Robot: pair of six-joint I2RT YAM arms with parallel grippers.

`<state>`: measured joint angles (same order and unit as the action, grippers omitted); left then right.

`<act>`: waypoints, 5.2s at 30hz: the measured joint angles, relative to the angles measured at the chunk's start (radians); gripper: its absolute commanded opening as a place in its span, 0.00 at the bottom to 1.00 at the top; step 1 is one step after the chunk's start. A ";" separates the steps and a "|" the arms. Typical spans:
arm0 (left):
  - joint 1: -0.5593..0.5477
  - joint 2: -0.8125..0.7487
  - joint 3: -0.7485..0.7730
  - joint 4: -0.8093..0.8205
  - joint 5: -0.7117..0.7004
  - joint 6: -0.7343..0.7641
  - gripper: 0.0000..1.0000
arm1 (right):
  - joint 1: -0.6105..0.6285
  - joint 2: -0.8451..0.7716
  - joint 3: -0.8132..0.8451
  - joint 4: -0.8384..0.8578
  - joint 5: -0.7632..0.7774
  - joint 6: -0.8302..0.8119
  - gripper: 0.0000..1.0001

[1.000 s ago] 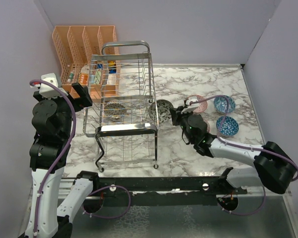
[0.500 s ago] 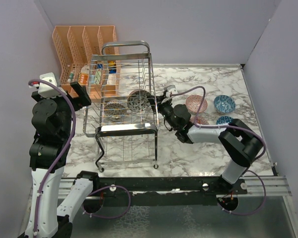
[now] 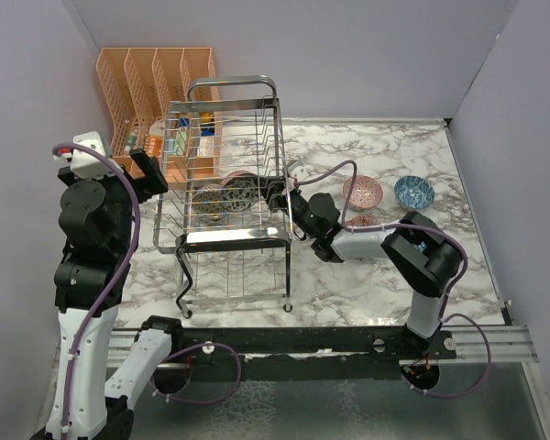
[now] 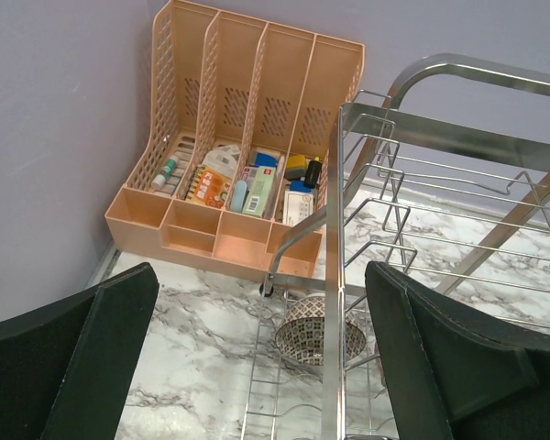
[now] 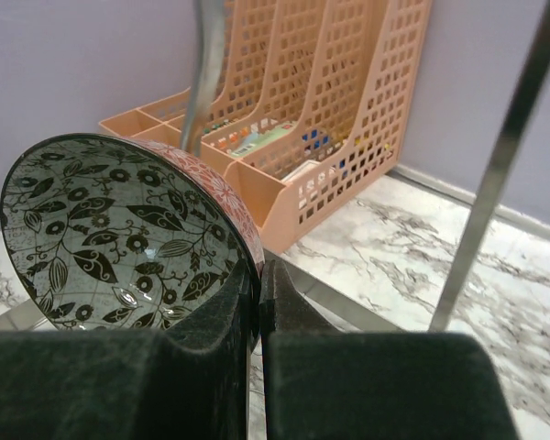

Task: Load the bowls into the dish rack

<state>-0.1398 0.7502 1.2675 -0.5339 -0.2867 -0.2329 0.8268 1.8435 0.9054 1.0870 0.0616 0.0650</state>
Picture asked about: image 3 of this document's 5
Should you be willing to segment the black leaf patterned bowl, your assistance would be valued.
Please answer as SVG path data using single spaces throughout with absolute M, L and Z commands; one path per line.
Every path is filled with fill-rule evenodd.
M 220 183 L 223 203 L 228 213 L 250 210 L 258 201 L 259 177 L 246 170 L 227 174 Z

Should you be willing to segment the brown floral patterned bowl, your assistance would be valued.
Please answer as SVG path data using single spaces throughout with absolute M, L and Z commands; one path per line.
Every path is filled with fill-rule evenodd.
M 195 190 L 192 194 L 191 212 L 198 220 L 220 221 L 225 212 L 222 188 L 212 183 Z

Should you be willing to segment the red geometric patterned bowl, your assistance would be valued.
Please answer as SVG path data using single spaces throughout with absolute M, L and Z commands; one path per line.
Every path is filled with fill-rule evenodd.
M 378 226 L 380 221 L 373 215 L 358 215 L 346 221 L 346 226 L 353 227 L 369 227 Z

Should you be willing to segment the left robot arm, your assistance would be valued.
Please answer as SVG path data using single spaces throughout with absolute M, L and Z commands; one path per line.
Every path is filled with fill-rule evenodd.
M 60 169 L 67 186 L 60 198 L 59 226 L 66 236 L 54 274 L 60 324 L 60 363 L 52 409 L 36 439 L 127 439 L 138 398 L 162 360 L 182 355 L 180 320 L 151 316 L 136 347 L 112 376 L 106 365 L 113 326 L 138 247 L 139 206 L 168 190 L 156 157 L 137 148 L 129 157 L 142 174 L 129 172 L 104 154 L 61 144 L 56 155 L 92 160 L 85 173 Z

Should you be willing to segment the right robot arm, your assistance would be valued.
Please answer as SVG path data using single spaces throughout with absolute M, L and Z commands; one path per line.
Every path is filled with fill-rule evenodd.
M 389 259 L 412 288 L 412 304 L 402 346 L 412 358 L 435 349 L 447 296 L 468 268 L 462 246 L 428 217 L 409 212 L 400 221 L 350 226 L 341 221 L 332 196 L 319 192 L 305 199 L 298 189 L 285 193 L 283 178 L 259 177 L 258 188 L 272 212 L 285 213 L 324 262 Z

